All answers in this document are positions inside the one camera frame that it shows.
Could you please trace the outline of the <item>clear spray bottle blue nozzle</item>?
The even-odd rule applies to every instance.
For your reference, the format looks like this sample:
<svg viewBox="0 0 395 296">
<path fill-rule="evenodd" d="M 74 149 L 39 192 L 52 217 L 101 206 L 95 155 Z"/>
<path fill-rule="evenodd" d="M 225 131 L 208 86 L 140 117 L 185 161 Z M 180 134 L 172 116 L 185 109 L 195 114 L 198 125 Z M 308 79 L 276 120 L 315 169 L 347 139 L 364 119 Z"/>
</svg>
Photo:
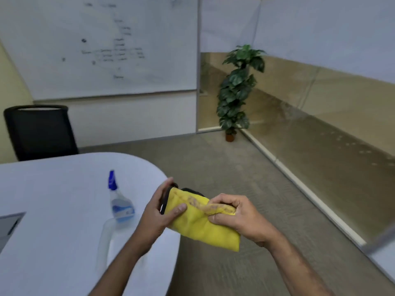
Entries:
<svg viewBox="0 0 395 296">
<path fill-rule="evenodd" d="M 108 177 L 108 189 L 110 193 L 110 206 L 114 219 L 118 223 L 131 221 L 135 216 L 135 207 L 130 199 L 127 199 L 116 183 L 115 171 L 111 170 Z"/>
</svg>

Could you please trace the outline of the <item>person's left hand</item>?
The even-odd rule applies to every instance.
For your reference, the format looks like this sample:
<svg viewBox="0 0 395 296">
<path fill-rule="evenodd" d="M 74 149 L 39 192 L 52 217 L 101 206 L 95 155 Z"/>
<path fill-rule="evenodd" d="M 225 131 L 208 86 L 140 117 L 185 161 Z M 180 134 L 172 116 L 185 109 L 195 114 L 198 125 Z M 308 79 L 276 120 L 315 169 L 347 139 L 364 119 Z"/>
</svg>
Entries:
<svg viewBox="0 0 395 296">
<path fill-rule="evenodd" d="M 170 177 L 156 189 L 132 235 L 133 241 L 135 241 L 142 253 L 148 252 L 165 228 L 169 227 L 173 222 L 166 221 L 166 214 L 161 215 L 159 212 L 162 193 L 173 183 L 174 180 Z"/>
</svg>

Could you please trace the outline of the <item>person's right forearm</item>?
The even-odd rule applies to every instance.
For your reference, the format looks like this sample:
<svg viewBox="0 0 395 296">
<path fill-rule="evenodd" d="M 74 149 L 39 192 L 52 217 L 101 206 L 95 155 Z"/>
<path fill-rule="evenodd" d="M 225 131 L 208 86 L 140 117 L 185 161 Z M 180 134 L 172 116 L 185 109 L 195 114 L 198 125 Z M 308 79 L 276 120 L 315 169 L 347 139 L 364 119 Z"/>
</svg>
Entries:
<svg viewBox="0 0 395 296">
<path fill-rule="evenodd" d="M 335 296 L 299 250 L 281 233 L 264 243 L 291 296 Z"/>
</svg>

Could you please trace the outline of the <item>yellow cleaning cloth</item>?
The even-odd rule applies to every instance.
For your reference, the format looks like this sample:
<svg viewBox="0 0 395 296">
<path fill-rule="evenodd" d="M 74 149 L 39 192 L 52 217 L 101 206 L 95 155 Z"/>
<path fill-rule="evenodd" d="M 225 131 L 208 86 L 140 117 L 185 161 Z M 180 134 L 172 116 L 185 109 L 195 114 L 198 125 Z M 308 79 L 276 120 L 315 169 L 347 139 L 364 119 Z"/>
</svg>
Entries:
<svg viewBox="0 0 395 296">
<path fill-rule="evenodd" d="M 187 210 L 175 219 L 169 228 L 187 238 L 214 247 L 238 252 L 240 234 L 229 227 L 216 225 L 208 220 L 208 216 L 210 215 L 219 213 L 234 215 L 235 211 L 236 209 L 234 207 L 227 204 L 214 204 L 210 206 L 207 203 L 199 207 L 187 204 Z"/>
</svg>

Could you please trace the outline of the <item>black office chair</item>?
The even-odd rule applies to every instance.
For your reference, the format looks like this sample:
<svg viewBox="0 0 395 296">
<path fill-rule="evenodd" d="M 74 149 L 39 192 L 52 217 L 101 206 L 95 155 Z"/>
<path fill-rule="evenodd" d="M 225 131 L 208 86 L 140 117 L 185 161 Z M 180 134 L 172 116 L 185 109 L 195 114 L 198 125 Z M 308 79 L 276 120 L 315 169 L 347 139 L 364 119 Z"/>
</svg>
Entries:
<svg viewBox="0 0 395 296">
<path fill-rule="evenodd" d="M 18 161 L 79 154 L 67 106 L 13 106 L 3 116 Z"/>
</svg>

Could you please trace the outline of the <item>black object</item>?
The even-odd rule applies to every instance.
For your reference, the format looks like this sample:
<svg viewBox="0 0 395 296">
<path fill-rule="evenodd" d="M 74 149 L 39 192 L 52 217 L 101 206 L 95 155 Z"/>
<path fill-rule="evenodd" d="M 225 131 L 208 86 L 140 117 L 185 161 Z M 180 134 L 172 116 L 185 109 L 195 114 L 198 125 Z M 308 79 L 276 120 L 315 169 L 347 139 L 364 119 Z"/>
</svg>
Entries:
<svg viewBox="0 0 395 296">
<path fill-rule="evenodd" d="M 200 205 L 206 205 L 208 201 L 209 199 L 203 194 L 189 188 L 179 189 L 178 185 L 173 183 L 162 193 L 159 212 L 161 215 L 164 215 L 166 209 L 172 210 L 182 203 L 199 207 Z"/>
</svg>

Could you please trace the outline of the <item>green leafy artificial plant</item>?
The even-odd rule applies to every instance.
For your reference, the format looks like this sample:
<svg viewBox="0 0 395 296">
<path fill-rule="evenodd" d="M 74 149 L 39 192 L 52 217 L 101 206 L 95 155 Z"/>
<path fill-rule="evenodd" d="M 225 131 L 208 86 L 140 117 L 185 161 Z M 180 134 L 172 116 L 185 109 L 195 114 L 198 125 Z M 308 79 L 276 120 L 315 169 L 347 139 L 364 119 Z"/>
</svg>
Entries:
<svg viewBox="0 0 395 296">
<path fill-rule="evenodd" d="M 237 134 L 237 129 L 249 128 L 250 121 L 242 107 L 257 84 L 250 68 L 264 73 L 263 56 L 266 54 L 264 50 L 253 49 L 249 44 L 238 45 L 236 49 L 227 53 L 222 64 L 231 64 L 235 69 L 225 77 L 220 85 L 216 109 L 219 126 L 225 133 Z"/>
</svg>

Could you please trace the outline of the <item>white wall whiteboard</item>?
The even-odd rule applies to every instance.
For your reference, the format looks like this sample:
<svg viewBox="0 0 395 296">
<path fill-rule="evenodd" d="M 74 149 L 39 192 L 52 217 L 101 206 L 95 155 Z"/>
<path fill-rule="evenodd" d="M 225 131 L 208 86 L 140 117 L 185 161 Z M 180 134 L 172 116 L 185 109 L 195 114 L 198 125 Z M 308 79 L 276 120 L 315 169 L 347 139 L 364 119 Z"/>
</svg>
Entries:
<svg viewBox="0 0 395 296">
<path fill-rule="evenodd" d="M 199 0 L 0 0 L 36 101 L 197 89 Z"/>
</svg>

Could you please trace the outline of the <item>person's right hand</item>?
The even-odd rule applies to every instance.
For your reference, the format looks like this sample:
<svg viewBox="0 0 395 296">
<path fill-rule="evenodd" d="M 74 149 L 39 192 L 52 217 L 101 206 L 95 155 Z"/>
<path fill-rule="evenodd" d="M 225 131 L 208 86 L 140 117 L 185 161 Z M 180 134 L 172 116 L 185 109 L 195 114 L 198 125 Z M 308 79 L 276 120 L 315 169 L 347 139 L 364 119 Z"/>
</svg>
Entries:
<svg viewBox="0 0 395 296">
<path fill-rule="evenodd" d="M 208 204 L 227 204 L 236 209 L 238 228 L 232 228 L 240 235 L 265 247 L 279 234 L 278 230 L 261 215 L 253 203 L 243 195 L 219 194 L 211 199 Z"/>
</svg>

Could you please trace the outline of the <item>person's left forearm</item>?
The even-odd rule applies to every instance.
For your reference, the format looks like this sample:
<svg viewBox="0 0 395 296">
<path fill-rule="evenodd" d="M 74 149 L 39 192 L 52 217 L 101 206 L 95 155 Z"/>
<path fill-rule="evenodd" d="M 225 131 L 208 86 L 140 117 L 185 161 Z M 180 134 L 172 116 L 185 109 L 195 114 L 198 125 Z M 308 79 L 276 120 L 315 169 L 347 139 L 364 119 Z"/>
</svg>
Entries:
<svg viewBox="0 0 395 296">
<path fill-rule="evenodd" d="M 122 296 L 136 263 L 151 249 L 157 238 L 134 233 L 88 296 Z"/>
</svg>

